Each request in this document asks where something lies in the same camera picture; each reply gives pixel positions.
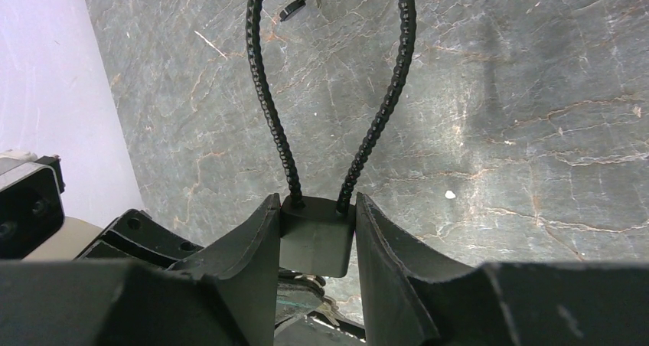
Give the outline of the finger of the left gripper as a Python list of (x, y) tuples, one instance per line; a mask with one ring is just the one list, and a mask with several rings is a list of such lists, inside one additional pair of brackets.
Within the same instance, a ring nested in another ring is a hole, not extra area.
[(114, 219), (80, 254), (79, 259), (131, 259), (166, 269), (203, 247), (130, 209)]
[(333, 326), (317, 312), (296, 321), (278, 335), (274, 332), (275, 345), (365, 345), (364, 327), (346, 319), (340, 312), (339, 326)]

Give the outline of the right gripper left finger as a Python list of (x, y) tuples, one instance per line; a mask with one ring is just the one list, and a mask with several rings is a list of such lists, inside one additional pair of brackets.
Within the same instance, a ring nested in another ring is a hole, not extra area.
[(280, 198), (159, 269), (130, 259), (9, 260), (3, 345), (271, 345)]

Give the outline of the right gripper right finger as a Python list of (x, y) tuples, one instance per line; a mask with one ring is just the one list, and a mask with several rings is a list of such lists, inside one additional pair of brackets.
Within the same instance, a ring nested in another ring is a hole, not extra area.
[(472, 267), (394, 224), (365, 194), (357, 256), (370, 345), (646, 345), (645, 263)]

